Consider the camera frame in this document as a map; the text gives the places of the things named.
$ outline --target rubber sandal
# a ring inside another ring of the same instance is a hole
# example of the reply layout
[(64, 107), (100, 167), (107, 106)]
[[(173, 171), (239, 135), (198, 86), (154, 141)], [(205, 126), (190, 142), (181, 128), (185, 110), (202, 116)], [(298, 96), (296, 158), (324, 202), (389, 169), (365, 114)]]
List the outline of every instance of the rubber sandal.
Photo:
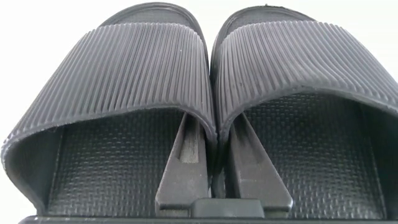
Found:
[(1, 158), (37, 209), (26, 222), (186, 216), (208, 197), (205, 144), (216, 128), (203, 35), (186, 9), (150, 3), (79, 40)]
[(252, 7), (212, 55), (217, 197), (258, 198), (266, 218), (398, 218), (398, 84), (351, 34)]

